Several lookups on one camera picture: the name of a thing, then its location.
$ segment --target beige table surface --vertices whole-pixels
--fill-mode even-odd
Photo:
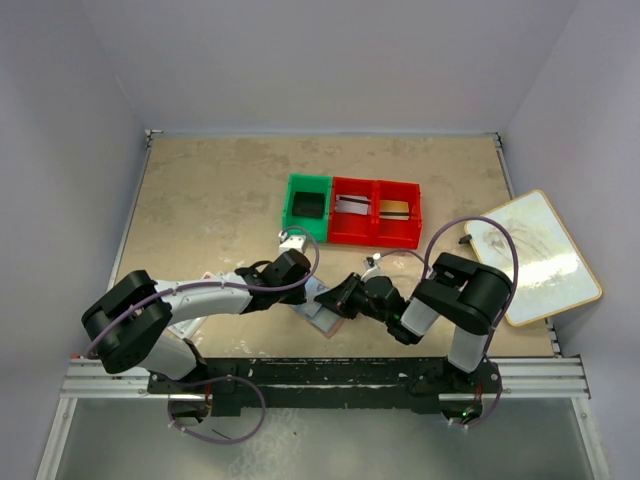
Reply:
[[[290,173],[419,183],[424,227],[421,253],[433,233],[462,215],[509,200],[490,137],[158,138],[144,176],[118,278],[146,269],[152,278],[188,280],[205,271],[232,271],[278,254],[277,233]],[[459,246],[463,227],[436,245],[474,258]],[[334,286],[379,248],[321,244],[316,275]],[[411,256],[389,257],[382,268],[408,296],[422,270]],[[291,308],[209,317],[192,339],[204,356],[347,357],[443,356],[453,325],[440,318],[415,346],[385,326],[347,320],[326,339]],[[544,322],[515,328],[503,322],[490,354],[552,356]]]

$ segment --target whiteboard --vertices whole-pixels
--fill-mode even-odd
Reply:
[[[520,267],[518,289],[506,315],[516,327],[597,300],[602,288],[543,192],[534,190],[484,215],[513,237]],[[509,245],[500,231],[467,222],[478,259],[513,279]]]

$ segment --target white wall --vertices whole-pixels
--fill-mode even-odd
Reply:
[[[638,478],[640,2],[581,1],[505,147],[517,193],[548,193],[602,283],[560,340],[583,356],[615,478]]]
[[[34,478],[144,133],[79,0],[0,5],[0,465]]]
[[[147,127],[506,127],[577,0],[83,0]]]

